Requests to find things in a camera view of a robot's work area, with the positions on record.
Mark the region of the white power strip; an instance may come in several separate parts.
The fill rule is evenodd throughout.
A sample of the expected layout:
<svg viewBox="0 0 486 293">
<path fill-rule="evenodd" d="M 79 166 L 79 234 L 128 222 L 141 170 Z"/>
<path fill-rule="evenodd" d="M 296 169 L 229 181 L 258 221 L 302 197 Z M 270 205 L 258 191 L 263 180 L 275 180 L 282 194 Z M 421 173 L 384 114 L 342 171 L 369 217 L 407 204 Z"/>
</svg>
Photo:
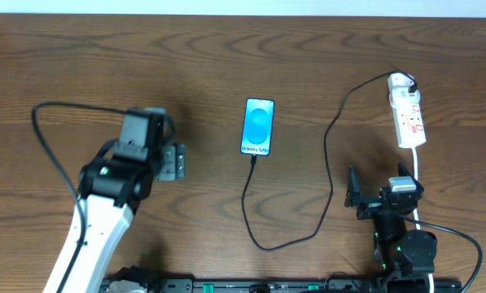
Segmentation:
<svg viewBox="0 0 486 293">
<path fill-rule="evenodd" d="M 412 90 L 418 90 L 412 76 L 407 76 L 401 72 L 391 74 L 387 83 L 389 93 L 393 87 L 409 87 Z M 426 142 L 420 104 L 413 104 L 404 108 L 392 108 L 392 113 L 400 148 L 413 149 Z"/>
</svg>

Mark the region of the blue screen smartphone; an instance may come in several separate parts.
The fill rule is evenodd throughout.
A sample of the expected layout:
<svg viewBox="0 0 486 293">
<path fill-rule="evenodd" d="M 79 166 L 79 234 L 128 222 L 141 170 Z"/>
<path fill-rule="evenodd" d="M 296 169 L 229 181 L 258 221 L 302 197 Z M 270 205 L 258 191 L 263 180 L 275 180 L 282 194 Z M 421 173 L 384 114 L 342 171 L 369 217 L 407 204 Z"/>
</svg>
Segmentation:
<svg viewBox="0 0 486 293">
<path fill-rule="evenodd" d="M 270 154 L 274 110 L 274 100 L 247 99 L 240 143 L 242 154 L 255 156 L 268 156 Z"/>
</svg>

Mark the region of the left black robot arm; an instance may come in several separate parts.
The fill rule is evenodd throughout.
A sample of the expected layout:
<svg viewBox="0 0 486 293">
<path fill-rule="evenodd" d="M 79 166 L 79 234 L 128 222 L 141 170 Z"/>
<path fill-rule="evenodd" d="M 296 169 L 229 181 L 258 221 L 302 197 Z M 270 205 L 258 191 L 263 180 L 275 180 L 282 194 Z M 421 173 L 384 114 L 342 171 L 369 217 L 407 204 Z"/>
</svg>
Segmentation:
<svg viewBox="0 0 486 293">
<path fill-rule="evenodd" d="M 123 269 L 105 279 L 107 267 L 139 204 L 156 181 L 185 176 L 185 146 L 173 142 L 175 125 L 163 108 L 124 111 L 120 136 L 105 142 L 84 165 L 71 227 L 46 292 L 153 292 L 157 282 L 141 269 Z"/>
</svg>

